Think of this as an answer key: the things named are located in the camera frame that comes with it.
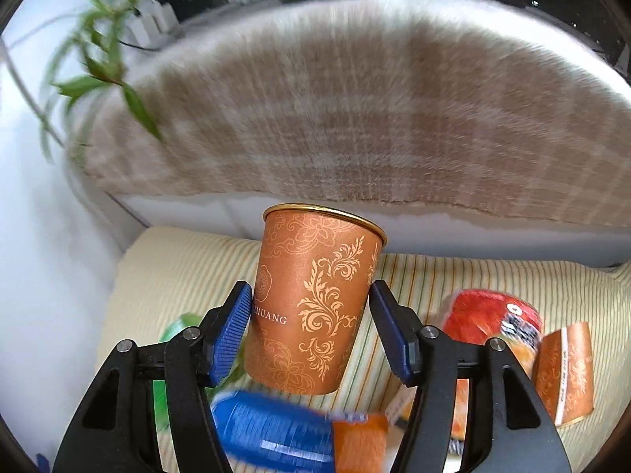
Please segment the orange patterned paper cup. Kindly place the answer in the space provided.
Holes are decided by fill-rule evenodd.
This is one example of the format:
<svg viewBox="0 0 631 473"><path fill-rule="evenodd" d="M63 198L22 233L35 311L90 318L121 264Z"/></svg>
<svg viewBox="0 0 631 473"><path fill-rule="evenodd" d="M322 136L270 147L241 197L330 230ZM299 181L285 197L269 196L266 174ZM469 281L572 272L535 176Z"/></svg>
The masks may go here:
<svg viewBox="0 0 631 473"><path fill-rule="evenodd" d="M263 214L245 369L294 395L338 389L387 236L347 211L284 203Z"/></svg>

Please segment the red orange chips can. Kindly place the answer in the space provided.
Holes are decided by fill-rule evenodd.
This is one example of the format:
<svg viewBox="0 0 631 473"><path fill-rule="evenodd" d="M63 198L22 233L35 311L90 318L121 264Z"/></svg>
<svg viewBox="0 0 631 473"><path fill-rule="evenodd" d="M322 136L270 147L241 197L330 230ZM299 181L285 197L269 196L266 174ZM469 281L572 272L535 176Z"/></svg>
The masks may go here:
<svg viewBox="0 0 631 473"><path fill-rule="evenodd" d="M463 289L443 300L429 324L463 343L483 345L492 337L503 339L526 375L532 377L543 325L538 311L530 304L502 292ZM407 428L415 392L414 387L400 387L386 408L390 426ZM469 394L469 380L459 379L451 424L451 440L457 442L465 438Z"/></svg>

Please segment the green snack can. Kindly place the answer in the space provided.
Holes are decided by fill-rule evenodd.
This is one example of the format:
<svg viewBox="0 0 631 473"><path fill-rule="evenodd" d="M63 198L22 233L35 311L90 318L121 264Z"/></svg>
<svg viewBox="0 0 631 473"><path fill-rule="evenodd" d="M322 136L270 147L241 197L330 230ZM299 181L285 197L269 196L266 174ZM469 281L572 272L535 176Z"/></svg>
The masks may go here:
<svg viewBox="0 0 631 473"><path fill-rule="evenodd" d="M173 426L181 431L186 419L206 436L215 436L212 418L203 406L219 392L245 375L245 347L239 335L247 318L236 307L217 307L191 320L182 315L182 325L164 347L164 379L153 384L156 428Z"/></svg>

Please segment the blue orange snack can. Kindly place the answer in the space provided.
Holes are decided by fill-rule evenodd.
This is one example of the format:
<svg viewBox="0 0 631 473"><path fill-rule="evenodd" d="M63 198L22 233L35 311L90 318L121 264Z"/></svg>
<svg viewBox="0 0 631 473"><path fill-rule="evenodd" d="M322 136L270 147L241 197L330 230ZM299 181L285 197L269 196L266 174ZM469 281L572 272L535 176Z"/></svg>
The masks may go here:
<svg viewBox="0 0 631 473"><path fill-rule="evenodd" d="M322 412L261 393L211 402L225 453L277 472L380 472L389 424L381 413Z"/></svg>

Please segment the brown plaid blanket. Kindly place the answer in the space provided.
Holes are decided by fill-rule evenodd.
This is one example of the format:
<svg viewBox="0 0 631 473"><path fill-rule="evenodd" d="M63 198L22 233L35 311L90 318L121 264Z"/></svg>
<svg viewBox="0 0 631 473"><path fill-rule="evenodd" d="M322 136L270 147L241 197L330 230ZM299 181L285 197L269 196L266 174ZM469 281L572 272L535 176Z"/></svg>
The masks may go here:
<svg viewBox="0 0 631 473"><path fill-rule="evenodd" d="M428 204L630 223L630 88L559 28L484 0L314 0L133 67L159 136L110 93L84 171L185 197Z"/></svg>

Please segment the potted spider plant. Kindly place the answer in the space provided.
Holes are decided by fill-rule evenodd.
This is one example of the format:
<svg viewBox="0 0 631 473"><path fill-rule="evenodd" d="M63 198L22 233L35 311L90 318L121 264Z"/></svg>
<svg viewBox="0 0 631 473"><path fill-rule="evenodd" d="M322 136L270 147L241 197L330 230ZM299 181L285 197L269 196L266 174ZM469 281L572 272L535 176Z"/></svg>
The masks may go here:
<svg viewBox="0 0 631 473"><path fill-rule="evenodd" d="M62 138L54 127L51 118L59 101L64 101L64 116L70 117L79 101L99 97L112 89L121 93L127 110L150 136L159 142L164 140L154 116L128 80L128 67L122 54L124 30L140 15L144 1L147 0L89 0L89 8L78 15L74 28L54 48L38 97L24 84L9 48L1 45L9 75L39 121L39 149L46 159L52 158L53 144L65 147L75 142L80 149L88 147L91 123L82 125L69 140Z"/></svg>

